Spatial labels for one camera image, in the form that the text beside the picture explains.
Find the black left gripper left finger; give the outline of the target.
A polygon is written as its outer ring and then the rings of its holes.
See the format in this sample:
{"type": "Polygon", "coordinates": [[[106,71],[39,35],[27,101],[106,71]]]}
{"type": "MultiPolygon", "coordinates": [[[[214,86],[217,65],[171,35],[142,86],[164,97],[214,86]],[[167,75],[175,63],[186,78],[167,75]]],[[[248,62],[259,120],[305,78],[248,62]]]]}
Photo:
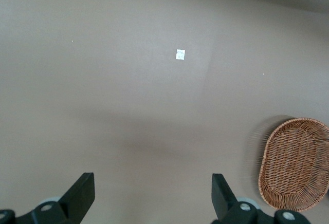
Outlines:
{"type": "Polygon", "coordinates": [[[81,223],[94,200],[94,173],[83,173],[57,201],[42,203],[19,217],[11,209],[2,209],[1,223],[81,223]]]}

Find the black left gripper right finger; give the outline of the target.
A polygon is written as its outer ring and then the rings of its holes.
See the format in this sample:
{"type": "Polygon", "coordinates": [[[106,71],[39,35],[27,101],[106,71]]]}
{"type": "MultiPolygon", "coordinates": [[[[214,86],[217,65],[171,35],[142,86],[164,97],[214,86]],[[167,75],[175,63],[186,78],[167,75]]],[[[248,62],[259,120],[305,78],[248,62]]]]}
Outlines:
{"type": "Polygon", "coordinates": [[[217,216],[213,223],[309,223],[304,215],[295,211],[278,210],[269,216],[255,205],[237,200],[223,174],[212,175],[211,200],[217,216]]]}

